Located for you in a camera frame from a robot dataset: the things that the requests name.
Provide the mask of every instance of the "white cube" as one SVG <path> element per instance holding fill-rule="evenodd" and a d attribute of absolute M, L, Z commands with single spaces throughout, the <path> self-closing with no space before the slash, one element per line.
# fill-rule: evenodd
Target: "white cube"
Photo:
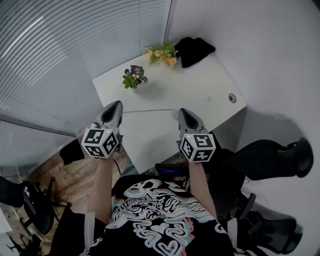
<path fill-rule="evenodd" d="M 118 145 L 112 129 L 85 129 L 81 145 L 91 157 L 108 158 Z"/>
<path fill-rule="evenodd" d="M 180 150 L 191 163 L 208 162 L 216 150 L 216 144 L 212 134 L 185 133 Z"/>

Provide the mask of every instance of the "wooden floor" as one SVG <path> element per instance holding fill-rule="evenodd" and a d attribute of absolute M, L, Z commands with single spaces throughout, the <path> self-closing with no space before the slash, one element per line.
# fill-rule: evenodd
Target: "wooden floor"
<path fill-rule="evenodd" d="M 39 182 L 40 188 L 43 191 L 48 188 L 51 177 L 54 177 L 55 182 L 53 183 L 51 199 L 61 204 L 71 203 L 71 210 L 75 213 L 85 213 L 87 211 L 87 202 L 90 197 L 91 187 L 94 185 L 94 177 L 98 167 L 98 159 L 88 156 L 83 149 L 82 151 L 84 154 L 83 160 L 78 160 L 66 166 L 64 166 L 62 158 L 57 153 L 27 178 L 32 184 Z M 125 150 L 121 149 L 120 153 L 115 153 L 114 159 L 118 163 L 120 171 L 123 172 L 129 160 Z M 112 186 L 114 186 L 119 176 L 118 168 L 116 164 L 113 164 Z M 64 208 L 53 208 L 60 218 Z M 16 212 L 24 221 L 29 219 L 23 207 L 16 208 Z M 8 234 L 16 243 L 21 244 L 20 235 L 28 238 L 27 233 L 14 213 L 7 214 L 7 218 L 13 229 Z M 54 220 L 52 230 L 47 235 L 42 235 L 42 255 L 50 252 L 51 242 L 57 226 L 58 222 Z M 36 230 L 33 224 L 30 225 L 29 230 L 31 232 Z"/>

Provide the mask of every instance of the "white desk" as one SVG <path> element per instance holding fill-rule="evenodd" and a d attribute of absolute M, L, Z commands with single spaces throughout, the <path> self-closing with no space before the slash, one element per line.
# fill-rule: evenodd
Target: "white desk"
<path fill-rule="evenodd" d="M 130 65 L 143 66 L 148 83 L 125 89 L 123 75 Z M 198 115 L 211 131 L 246 106 L 240 92 L 213 54 L 182 68 L 164 63 L 148 66 L 142 55 L 121 64 L 93 80 L 105 107 L 120 100 L 123 112 L 180 108 Z M 236 103 L 229 94 L 236 95 Z M 177 153 L 180 131 L 172 110 L 123 113 L 120 133 L 123 146 L 135 168 L 142 173 Z"/>

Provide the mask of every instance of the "person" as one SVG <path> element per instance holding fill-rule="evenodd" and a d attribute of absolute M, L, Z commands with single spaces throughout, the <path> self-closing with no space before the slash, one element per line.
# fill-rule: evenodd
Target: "person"
<path fill-rule="evenodd" d="M 201 163 L 189 163 L 189 193 L 150 175 L 122 176 L 112 188 L 113 156 L 98 161 L 85 218 L 62 216 L 50 255 L 234 255 Z"/>

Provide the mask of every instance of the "t-shirt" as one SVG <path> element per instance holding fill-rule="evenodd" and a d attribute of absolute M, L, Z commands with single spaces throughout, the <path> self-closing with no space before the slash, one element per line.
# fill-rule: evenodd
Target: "t-shirt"
<path fill-rule="evenodd" d="M 234 255 L 220 223 L 182 186 L 158 176 L 124 176 L 112 215 L 89 255 Z"/>

